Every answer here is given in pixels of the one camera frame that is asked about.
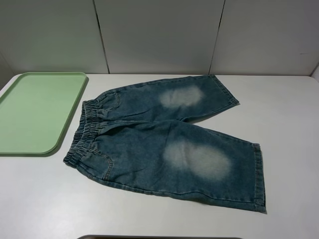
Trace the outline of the children's blue denim shorts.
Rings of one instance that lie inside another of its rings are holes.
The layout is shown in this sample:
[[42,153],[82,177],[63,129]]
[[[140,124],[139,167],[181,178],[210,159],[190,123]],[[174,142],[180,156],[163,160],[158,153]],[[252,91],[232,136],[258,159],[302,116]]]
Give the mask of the children's blue denim shorts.
[[111,89],[83,102],[63,161],[108,187],[265,213],[260,145],[197,125],[237,105],[214,75]]

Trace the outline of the light green plastic tray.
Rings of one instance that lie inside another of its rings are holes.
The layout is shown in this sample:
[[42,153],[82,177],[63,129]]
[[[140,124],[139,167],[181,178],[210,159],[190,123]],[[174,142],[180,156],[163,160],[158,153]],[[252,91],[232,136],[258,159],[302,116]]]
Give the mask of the light green plastic tray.
[[86,82],[81,72],[19,75],[0,98],[0,153],[42,155],[56,148]]

